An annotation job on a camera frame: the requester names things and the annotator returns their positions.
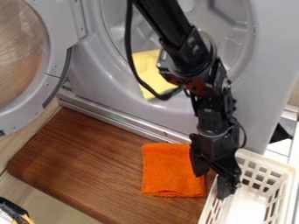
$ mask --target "black cable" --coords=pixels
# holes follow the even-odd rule
[[[133,1],[127,1],[127,15],[126,15],[126,24],[125,24],[125,48],[129,66],[132,70],[133,75],[140,85],[146,88],[150,93],[152,93],[157,99],[162,101],[169,100],[173,95],[177,95],[179,92],[183,90],[183,86],[179,86],[174,88],[164,94],[157,93],[149,84],[143,81],[136,71],[135,64],[132,57],[132,47],[131,47],[131,25],[132,25],[132,14],[133,14]]]

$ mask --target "black robotic arm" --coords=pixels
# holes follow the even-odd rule
[[[133,5],[160,38],[163,49],[156,63],[160,74],[177,88],[158,94],[140,79],[132,59],[130,30]],[[246,144],[246,134],[233,117],[236,101],[231,81],[217,56],[212,38],[191,25],[176,0],[128,0],[125,43],[128,62],[137,81],[156,98],[168,100],[181,90],[191,98],[198,133],[191,134],[191,163],[197,177],[212,167],[218,175],[218,197],[223,200],[240,186],[241,170],[235,152]],[[240,130],[244,143],[239,146]]]

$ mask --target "orange towel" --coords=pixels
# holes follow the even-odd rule
[[[205,177],[196,178],[189,145],[148,143],[143,146],[143,195],[205,196]]]

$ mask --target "wooden surface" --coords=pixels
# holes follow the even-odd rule
[[[141,146],[148,142],[63,108],[9,162],[8,171],[104,223],[198,223],[204,198],[141,195]],[[206,178],[208,191],[213,179]]]
[[[36,224],[100,224],[7,172],[0,178],[0,195],[27,210]]]
[[[9,160],[59,111],[57,99],[54,99],[44,113],[25,128],[0,137],[0,174],[6,169]]]

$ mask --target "white plastic basket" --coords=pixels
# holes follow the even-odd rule
[[[290,224],[296,202],[296,169],[248,150],[238,150],[242,187],[221,201],[212,185],[199,224]]]

